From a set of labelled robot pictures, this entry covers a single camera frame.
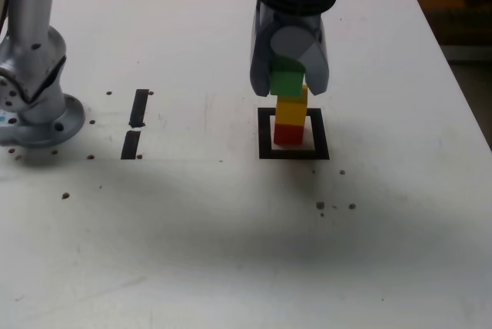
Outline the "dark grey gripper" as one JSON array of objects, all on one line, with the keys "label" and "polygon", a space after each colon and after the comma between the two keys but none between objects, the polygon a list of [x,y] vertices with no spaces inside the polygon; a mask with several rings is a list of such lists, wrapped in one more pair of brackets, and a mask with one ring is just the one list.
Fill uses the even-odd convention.
[{"label": "dark grey gripper", "polygon": [[313,95],[327,91],[329,66],[321,15],[277,13],[256,2],[251,35],[250,82],[260,97],[270,94],[272,71],[302,72]]}]

